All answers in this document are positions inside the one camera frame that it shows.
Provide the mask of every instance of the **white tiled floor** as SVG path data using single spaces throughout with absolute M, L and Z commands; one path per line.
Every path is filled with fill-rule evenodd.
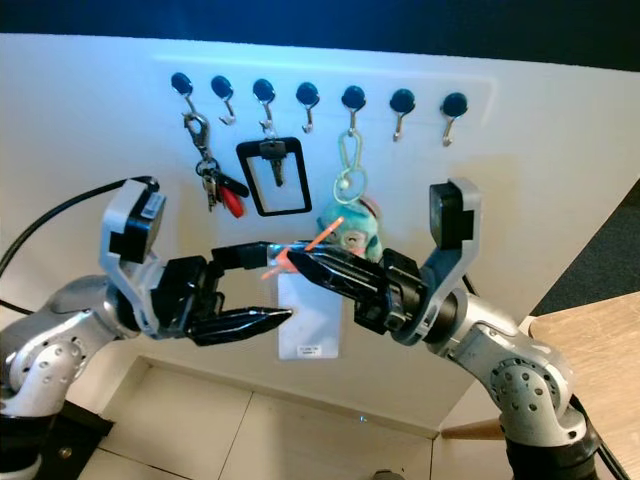
M 112 419 L 81 480 L 429 479 L 431 440 L 159 368 Z
M 221 480 L 429 478 L 431 440 L 254 394 Z
M 212 478 L 212 472 L 217 478 L 250 397 L 246 390 L 151 368 L 113 414 L 116 424 L 100 446 L 187 478 Z
M 91 460 L 82 471 L 80 480 L 181 480 L 171 473 L 149 467 L 143 463 L 96 450 Z

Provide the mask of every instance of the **black cable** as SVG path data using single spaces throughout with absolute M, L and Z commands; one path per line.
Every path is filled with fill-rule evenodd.
M 24 242 L 26 242 L 27 239 L 31 235 L 33 235 L 35 231 L 38 230 L 42 225 L 47 223 L 49 220 L 51 220 L 53 217 L 55 217 L 59 213 L 64 212 L 68 208 L 73 207 L 74 205 L 77 205 L 80 202 L 83 202 L 90 198 L 97 197 L 98 195 L 101 195 L 103 193 L 107 193 L 117 188 L 120 188 L 122 185 L 124 185 L 124 183 L 127 180 L 128 180 L 127 178 L 123 180 L 118 180 L 117 182 L 109 183 L 107 185 L 103 185 L 102 187 L 94 188 L 93 190 L 89 190 L 88 192 L 84 192 L 84 193 L 81 193 L 80 195 L 76 195 L 75 197 L 70 198 L 66 202 L 61 203 L 57 207 L 52 208 L 51 210 L 49 210 L 48 212 L 40 216 L 40 218 L 38 218 L 35 222 L 29 225 L 18 236 L 18 238 L 16 238 L 13 241 L 13 243 L 9 246 L 7 251 L 4 252 L 4 255 L 2 255 L 2 258 L 0 259 L 0 277 L 2 277 L 2 274 L 7 269 L 7 267 L 9 266 L 9 263 L 11 262 L 13 257 L 15 257 L 16 253 L 18 253 L 18 250 L 20 250 Z M 132 180 L 137 180 L 138 182 L 144 182 L 147 184 L 157 184 L 156 179 L 149 176 L 133 177 Z M 0 305 L 25 315 L 33 313 L 32 311 L 27 310 L 26 308 L 18 307 L 17 305 L 13 305 L 12 303 L 2 299 L 0 299 Z
M 469 293 L 471 295 L 478 296 L 478 291 L 475 289 L 473 283 L 471 283 L 471 279 L 466 273 L 462 276 L 462 281 L 464 282 L 464 286 L 467 287 L 467 290 L 469 290 Z
M 4 308 L 8 308 L 9 310 L 13 310 L 14 312 L 21 313 L 23 315 L 31 315 L 33 313 L 31 310 L 27 310 L 26 308 L 19 307 L 17 305 L 14 305 L 13 303 L 9 303 L 5 300 L 2 300 L 1 298 L 0 298 L 0 306 Z
M 587 411 L 584 408 L 584 405 L 582 405 L 582 402 L 580 402 L 580 399 L 576 395 L 571 396 L 571 400 L 569 401 L 569 403 L 573 408 L 575 408 L 582 415 L 584 415 L 585 420 L 589 419 L 589 415 L 587 415 Z M 627 472 L 624 471 L 624 468 L 622 467 L 622 465 L 620 465 L 620 462 L 615 457 L 613 452 L 609 449 L 609 447 L 604 442 L 604 440 L 602 439 L 600 434 L 597 432 L 597 430 L 596 430 L 596 434 L 600 438 L 600 447 L 598 448 L 598 455 L 600 455 L 600 458 L 602 459 L 602 463 L 604 463 L 607 466 L 607 468 L 611 472 L 611 475 L 613 475 L 616 480 L 631 480 L 631 478 L 627 475 Z

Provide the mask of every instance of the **label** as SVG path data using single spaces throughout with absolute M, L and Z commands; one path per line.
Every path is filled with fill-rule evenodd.
M 148 218 L 149 220 L 153 220 L 158 215 L 158 211 L 160 207 L 162 207 L 164 201 L 164 195 L 154 192 L 147 200 L 142 213 L 140 214 L 143 218 Z
M 321 357 L 322 345 L 298 345 L 298 357 Z

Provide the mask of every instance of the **black rectangular frame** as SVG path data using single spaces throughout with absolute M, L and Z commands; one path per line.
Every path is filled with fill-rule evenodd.
M 302 155 L 302 144 L 300 140 L 295 137 L 283 137 L 274 138 L 274 141 L 284 142 L 287 153 L 293 153 L 296 156 L 296 166 L 298 168 L 298 177 L 300 179 L 300 187 L 302 188 L 302 198 L 304 200 L 304 207 L 296 208 L 292 210 L 275 210 L 273 212 L 266 212 L 260 201 L 260 195 L 258 194 L 257 185 L 251 174 L 251 168 L 249 167 L 249 158 L 262 157 L 260 153 L 260 145 L 264 142 L 271 140 L 255 140 L 252 142 L 243 142 L 236 147 L 236 153 L 238 154 L 238 160 L 242 166 L 242 171 L 251 190 L 251 196 L 253 197 L 253 203 L 256 205 L 258 215 L 261 217 L 275 217 L 278 215 L 293 215 L 296 213 L 307 213 L 311 211 L 311 193 L 309 192 L 309 183 L 307 181 L 307 171 L 304 167 L 304 156 Z

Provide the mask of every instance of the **red key fob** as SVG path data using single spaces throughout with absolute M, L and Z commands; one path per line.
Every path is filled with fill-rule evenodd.
M 222 187 L 220 185 L 218 185 L 218 189 L 220 191 L 220 194 L 222 195 L 222 203 L 229 209 L 231 214 L 236 218 L 240 218 L 241 216 L 243 216 L 244 204 L 242 203 L 240 197 L 228 188 Z

